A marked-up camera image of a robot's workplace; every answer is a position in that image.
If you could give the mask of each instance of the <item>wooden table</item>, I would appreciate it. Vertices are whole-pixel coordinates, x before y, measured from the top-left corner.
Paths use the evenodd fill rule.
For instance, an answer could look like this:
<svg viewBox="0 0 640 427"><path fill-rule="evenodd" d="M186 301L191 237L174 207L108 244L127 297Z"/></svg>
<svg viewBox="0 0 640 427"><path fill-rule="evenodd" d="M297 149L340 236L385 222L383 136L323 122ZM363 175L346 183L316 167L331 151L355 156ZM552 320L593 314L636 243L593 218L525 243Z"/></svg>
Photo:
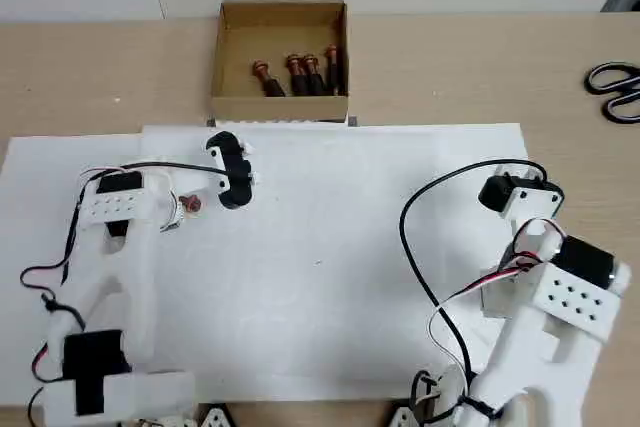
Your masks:
<svg viewBox="0 0 640 427"><path fill-rule="evenodd" d="M531 158L567 192L562 224L635 267L584 418L637 425L640 126L605 121L581 80L599 62L640 64L640 15L352 16L349 35L360 124L520 122ZM214 42L211 19L0 26L0 156L12 135L203 124ZM240 427L370 427L388 404L232 410ZM27 425L22 409L5 409L0 425Z"/></svg>

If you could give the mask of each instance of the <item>copper screw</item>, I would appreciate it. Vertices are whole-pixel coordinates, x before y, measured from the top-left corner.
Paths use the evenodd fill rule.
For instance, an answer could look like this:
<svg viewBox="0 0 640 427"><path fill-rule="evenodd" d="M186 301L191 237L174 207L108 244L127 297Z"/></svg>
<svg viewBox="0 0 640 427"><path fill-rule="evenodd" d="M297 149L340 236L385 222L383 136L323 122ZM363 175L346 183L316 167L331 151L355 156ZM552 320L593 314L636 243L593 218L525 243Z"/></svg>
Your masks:
<svg viewBox="0 0 640 427"><path fill-rule="evenodd" d="M202 201L198 198L197 195L190 195L189 197L180 196L178 200L184 207L184 210L189 212L190 214L194 214L200 211L202 207Z"/></svg>
<svg viewBox="0 0 640 427"><path fill-rule="evenodd" d="M316 56L307 54L302 60L304 61L304 65L310 74L320 74L320 69L318 68L320 62L318 62L318 58Z"/></svg>
<svg viewBox="0 0 640 427"><path fill-rule="evenodd" d="M256 60L253 63L253 75L260 79L260 82L263 84L271 80L271 75L269 75L269 64L267 64L263 60Z"/></svg>
<svg viewBox="0 0 640 427"><path fill-rule="evenodd" d="M335 45L330 44L329 47L327 47L324 55L327 59L329 59L330 64L338 63L338 47L336 47Z"/></svg>
<svg viewBox="0 0 640 427"><path fill-rule="evenodd" d="M305 75L304 70L302 70L302 65L300 65L300 60L300 56L297 54L291 54L287 57L286 65L291 75Z"/></svg>

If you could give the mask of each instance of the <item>robotic arm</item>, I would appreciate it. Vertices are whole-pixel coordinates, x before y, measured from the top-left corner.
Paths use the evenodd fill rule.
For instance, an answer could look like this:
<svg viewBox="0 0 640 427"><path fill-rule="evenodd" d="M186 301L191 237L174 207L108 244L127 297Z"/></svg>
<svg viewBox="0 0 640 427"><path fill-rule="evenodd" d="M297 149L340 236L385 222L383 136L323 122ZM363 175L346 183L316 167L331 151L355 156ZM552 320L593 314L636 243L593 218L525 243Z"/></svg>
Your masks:
<svg viewBox="0 0 640 427"><path fill-rule="evenodd" d="M485 316L506 320L486 369L460 402L464 380L456 369L445 371L430 399L433 410L459 406L436 425L526 427L531 418L549 427L582 425L584 397L631 273L613 255L550 220L563 200L561 189L535 180L534 172L518 177L501 167L483 187L479 201L514 232L492 271L504 269L517 253L530 254L537 264L482 287ZM518 398L525 393L533 397L533 412ZM399 411L394 420L400 423L393 425L403 425L406 414Z"/></svg>
<svg viewBox="0 0 640 427"><path fill-rule="evenodd" d="M221 132L205 148L218 174L213 184L205 174L205 183L191 185L196 187L192 190L217 189L218 199L229 209L249 203L253 176L251 164L243 159L247 146L233 134ZM109 295L122 293L127 299L127 322L122 330L85 333L77 315L52 312L47 345L60 380L44 389L47 426L157 418L193 405L192 373L144 372L155 341L155 253L163 232L184 220L172 176L179 175L180 168L194 167L185 165L130 164L87 184L69 260L72 275L56 303L72 306L81 319L87 319Z"/></svg>

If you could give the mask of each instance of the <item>open cardboard box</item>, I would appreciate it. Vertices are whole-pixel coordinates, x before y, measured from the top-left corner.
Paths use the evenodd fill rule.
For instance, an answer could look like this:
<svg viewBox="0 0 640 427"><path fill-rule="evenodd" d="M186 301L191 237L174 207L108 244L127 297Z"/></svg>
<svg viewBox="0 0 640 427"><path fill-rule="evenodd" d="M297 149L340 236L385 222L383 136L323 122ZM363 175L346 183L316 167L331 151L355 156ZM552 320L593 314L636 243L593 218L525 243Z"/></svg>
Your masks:
<svg viewBox="0 0 640 427"><path fill-rule="evenodd" d="M344 121L348 107L347 9L340 0L227 1L220 7L212 109L218 120ZM325 50L339 48L345 95L294 97L285 66L289 54L314 54L325 77ZM253 75L269 64L287 97L265 97Z"/></svg>

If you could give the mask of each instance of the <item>black scissors handle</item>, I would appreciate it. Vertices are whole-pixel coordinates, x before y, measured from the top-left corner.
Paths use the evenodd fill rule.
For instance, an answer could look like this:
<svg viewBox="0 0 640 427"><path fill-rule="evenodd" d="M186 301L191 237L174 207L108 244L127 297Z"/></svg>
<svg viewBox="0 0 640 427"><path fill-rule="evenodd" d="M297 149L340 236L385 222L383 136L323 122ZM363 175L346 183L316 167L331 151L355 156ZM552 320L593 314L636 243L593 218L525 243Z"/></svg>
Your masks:
<svg viewBox="0 0 640 427"><path fill-rule="evenodd" d="M595 79L603 72L622 72L627 74L624 79L615 80L608 84L597 84ZM618 124L640 123L640 115L620 115L616 108L640 100L640 68L626 62L607 62L591 69L584 78L584 88L593 95L619 93L617 97L602 105L602 115L611 122Z"/></svg>
<svg viewBox="0 0 640 427"><path fill-rule="evenodd" d="M627 77L621 80L614 80L608 84L597 84L595 82L596 77L603 72L622 72L627 74ZM593 95L609 94L611 92L624 93L638 84L640 84L640 68L626 62L600 64L591 69L584 78L584 88Z"/></svg>
<svg viewBox="0 0 640 427"><path fill-rule="evenodd" d="M640 90L629 90L627 93L620 97L614 97L613 99L605 102L602 105L602 115L604 115L611 122L617 124L637 124L640 123L639 115L620 115L616 113L616 107L620 105L629 104L635 100L640 100Z"/></svg>

